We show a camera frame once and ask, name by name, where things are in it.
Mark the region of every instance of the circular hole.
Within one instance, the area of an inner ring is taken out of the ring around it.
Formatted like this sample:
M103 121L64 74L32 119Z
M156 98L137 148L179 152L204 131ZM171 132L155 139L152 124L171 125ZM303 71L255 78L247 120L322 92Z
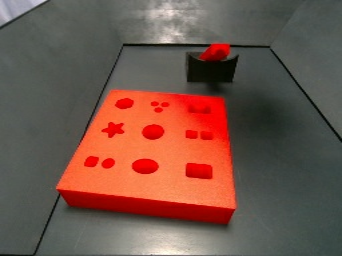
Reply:
M103 162L101 162L101 166L103 166L103 168L105 168L105 169L111 168L111 167L113 166L113 164L115 164L115 161L113 161L112 158L107 158L107 159L103 160Z
M168 102L163 102L161 103L161 107L168 107L169 106L169 103Z
M143 135L148 140L156 140L164 135L164 129L157 124L147 125L143 129Z
M156 113L160 113L161 111L163 111L161 108L155 108L155 112L156 112Z
M133 100L129 99L129 98L124 98L124 99L120 99L116 101L116 104L115 106L119 108L119 109L127 109L127 108L131 108L133 105Z
M149 174L157 170L159 165L151 159L139 159L132 163L132 168L140 174Z

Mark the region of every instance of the rectangular hole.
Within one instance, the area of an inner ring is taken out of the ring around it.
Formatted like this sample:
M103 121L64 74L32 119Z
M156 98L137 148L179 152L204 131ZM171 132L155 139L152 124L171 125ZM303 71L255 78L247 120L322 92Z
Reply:
M207 105L203 104L192 104L188 106L188 112L189 113L200 113L200 114L209 114L211 108Z
M187 163L185 175L188 178L211 179L212 166L208 164Z

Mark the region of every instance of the star-shaped hole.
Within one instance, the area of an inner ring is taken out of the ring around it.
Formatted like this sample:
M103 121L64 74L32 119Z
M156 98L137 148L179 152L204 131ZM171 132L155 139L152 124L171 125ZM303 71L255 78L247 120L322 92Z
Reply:
M101 130L101 132L108 133L108 138L112 138L115 134L123 134L123 123L115 124L112 122L108 123L108 127Z

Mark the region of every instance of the red toy piece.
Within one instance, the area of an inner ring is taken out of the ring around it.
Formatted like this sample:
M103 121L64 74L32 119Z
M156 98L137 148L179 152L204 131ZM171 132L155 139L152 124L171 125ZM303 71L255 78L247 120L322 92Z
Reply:
M228 44L211 44L207 50L200 54L199 59L204 61L220 61L229 55Z
M224 100L111 91L57 191L71 206L228 223L236 202Z

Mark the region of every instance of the red block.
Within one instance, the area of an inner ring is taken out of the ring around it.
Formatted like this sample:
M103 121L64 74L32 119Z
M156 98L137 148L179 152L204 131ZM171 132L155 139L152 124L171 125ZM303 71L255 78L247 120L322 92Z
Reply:
M228 44L211 44L205 51L200 54L199 59L204 61L220 61L229 55Z
M223 99L111 91L57 191L71 206L228 223L236 202Z

